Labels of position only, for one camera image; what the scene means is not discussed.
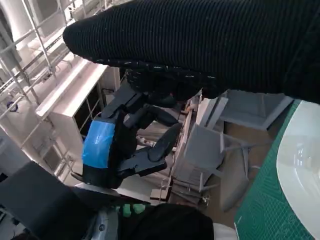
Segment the black gloved hand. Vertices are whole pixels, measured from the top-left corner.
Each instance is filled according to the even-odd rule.
[[[320,103],[319,0],[133,0],[68,26],[63,39],[83,58],[174,92],[203,88],[214,98],[237,89]]]

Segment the green cutting mat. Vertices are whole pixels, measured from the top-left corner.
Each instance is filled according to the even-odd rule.
[[[281,139],[300,101],[289,113],[238,209],[234,223],[240,240],[314,239],[301,224],[282,192],[277,175],[277,154]]]

